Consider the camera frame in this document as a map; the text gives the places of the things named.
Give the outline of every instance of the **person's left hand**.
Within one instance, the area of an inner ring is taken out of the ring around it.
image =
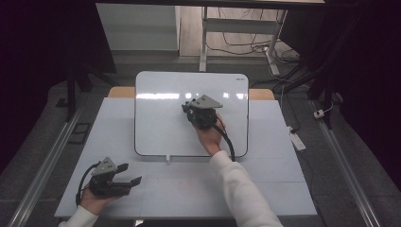
[[[104,207],[106,207],[107,204],[119,198],[120,197],[103,198],[95,196],[89,189],[89,184],[86,184],[83,189],[79,205],[85,208],[87,211],[91,212],[92,214],[98,216],[100,212],[104,209]]]

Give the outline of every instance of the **white table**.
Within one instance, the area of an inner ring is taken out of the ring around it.
[[[110,204],[102,217],[231,217],[207,163],[209,158],[173,158],[168,164],[163,160],[144,160],[135,153],[133,113],[133,98],[104,99],[55,217],[67,218],[74,214],[75,194],[84,171],[106,156],[116,165],[130,164],[127,171],[114,177],[115,182],[143,178],[128,196]],[[249,150],[238,161],[249,171],[276,215],[316,215],[278,102],[250,100],[249,114]]]

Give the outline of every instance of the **wooden floor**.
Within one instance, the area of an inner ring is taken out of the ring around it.
[[[228,18],[228,19],[242,19],[242,20],[269,20],[274,21],[276,18],[277,10],[275,9],[227,9],[209,8],[209,18]],[[201,52],[201,8],[200,7],[181,7],[181,37],[180,37],[180,56],[182,57],[195,57],[199,56]],[[213,49],[221,49],[237,53],[230,54],[223,51],[207,50],[208,57],[260,57],[265,55],[261,53],[251,53],[243,55],[243,53],[252,52],[252,46],[256,46],[262,42],[271,40],[271,35],[256,35],[255,34],[234,34],[222,32],[208,32],[206,43]],[[290,47],[284,43],[276,45],[279,55]],[[296,57],[297,53],[294,51],[288,52],[286,57]]]

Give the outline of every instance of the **person's right hand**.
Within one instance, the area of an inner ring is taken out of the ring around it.
[[[221,116],[218,114],[218,122],[216,122],[216,125],[224,130],[225,125],[223,121],[221,120]],[[221,151],[220,148],[220,141],[221,141],[221,134],[218,133],[213,128],[210,128],[208,130],[200,130],[198,129],[197,126],[193,125],[195,130],[197,131],[198,138],[200,139],[201,145],[204,147],[204,149],[207,151],[207,153],[210,156],[215,155],[217,152]]]

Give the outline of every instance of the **sleeve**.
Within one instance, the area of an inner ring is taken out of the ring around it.
[[[283,227],[248,172],[234,163],[225,150],[216,153],[210,165],[218,175],[228,208],[240,227]]]
[[[98,216],[85,210],[85,208],[78,206],[76,213],[68,219],[59,224],[59,227],[86,227],[94,226]]]

